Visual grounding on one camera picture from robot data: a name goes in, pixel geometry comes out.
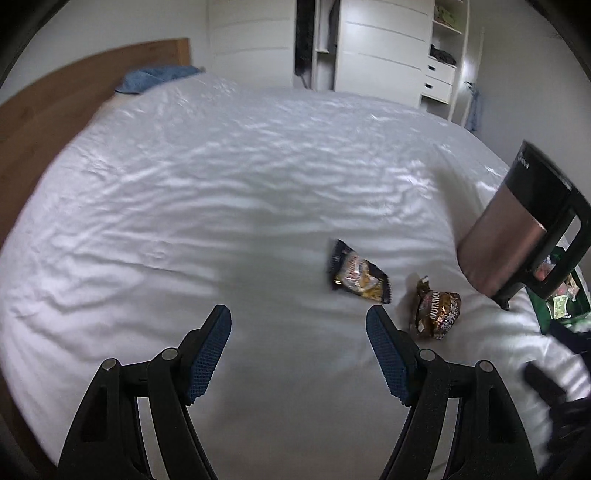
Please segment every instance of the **bed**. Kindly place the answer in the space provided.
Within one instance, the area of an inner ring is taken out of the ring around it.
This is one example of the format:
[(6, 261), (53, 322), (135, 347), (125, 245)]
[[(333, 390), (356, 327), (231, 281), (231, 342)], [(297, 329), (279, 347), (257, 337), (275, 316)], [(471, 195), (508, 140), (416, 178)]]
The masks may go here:
[[(150, 359), (222, 303), (232, 334), (189, 409), (219, 478), (379, 478), (407, 409), (366, 336), (371, 303), (327, 285), (340, 238), (389, 275), (386, 310), (400, 328), (420, 277), (460, 293), (456, 325), (421, 346), (448, 361), (491, 360), (540, 464), (547, 409), (520, 369), (537, 360), (572, 398), (589, 392), (586, 370), (540, 334), (523, 291), (502, 311), (455, 254), (506, 171), (467, 131), (396, 103), (250, 90), (210, 74), (155, 87), (91, 122), (33, 195), (14, 187), (28, 201), (4, 224), (0, 254), (12, 397), (57, 462), (105, 358)], [(165, 478), (140, 409), (152, 474)], [(434, 478), (453, 421), (450, 408)]]

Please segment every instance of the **blue pillow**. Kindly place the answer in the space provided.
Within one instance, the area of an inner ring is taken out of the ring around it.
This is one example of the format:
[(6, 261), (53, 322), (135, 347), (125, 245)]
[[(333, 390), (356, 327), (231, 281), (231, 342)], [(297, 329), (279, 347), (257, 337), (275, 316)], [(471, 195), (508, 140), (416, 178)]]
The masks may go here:
[(156, 85), (198, 73), (201, 73), (201, 70), (196, 67), (179, 65), (134, 70), (125, 75), (123, 82), (115, 91), (118, 93), (144, 93)]

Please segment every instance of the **copper mug body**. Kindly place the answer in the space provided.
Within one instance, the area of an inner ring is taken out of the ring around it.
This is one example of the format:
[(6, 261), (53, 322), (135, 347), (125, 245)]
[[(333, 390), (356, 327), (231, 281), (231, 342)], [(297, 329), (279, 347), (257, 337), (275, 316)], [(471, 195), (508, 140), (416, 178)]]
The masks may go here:
[(470, 284), (493, 298), (545, 234), (503, 183), (457, 247), (457, 261)]

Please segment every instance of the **blue gripper pad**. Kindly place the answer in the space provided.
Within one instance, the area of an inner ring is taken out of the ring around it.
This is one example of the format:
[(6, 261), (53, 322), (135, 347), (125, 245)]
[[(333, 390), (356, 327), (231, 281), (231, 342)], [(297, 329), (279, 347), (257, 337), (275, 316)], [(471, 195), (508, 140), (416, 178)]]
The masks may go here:
[(381, 322), (375, 307), (369, 309), (365, 326), (390, 393), (406, 404), (409, 396), (407, 368), (384, 324)]
[(216, 319), (215, 324), (202, 344), (199, 353), (191, 366), (191, 381), (187, 391), (190, 404), (195, 402), (207, 390), (213, 371), (222, 356), (226, 341), (232, 329), (232, 317), (230, 310), (225, 309)]

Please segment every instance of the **wooden headboard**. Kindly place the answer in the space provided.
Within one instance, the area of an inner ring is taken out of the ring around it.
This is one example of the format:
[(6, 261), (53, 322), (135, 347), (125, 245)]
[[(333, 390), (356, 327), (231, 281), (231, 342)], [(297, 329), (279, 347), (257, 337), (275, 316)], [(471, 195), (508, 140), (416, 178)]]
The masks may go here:
[(74, 62), (0, 105), (0, 248), (39, 178), (130, 70), (190, 65), (188, 38), (139, 43)]

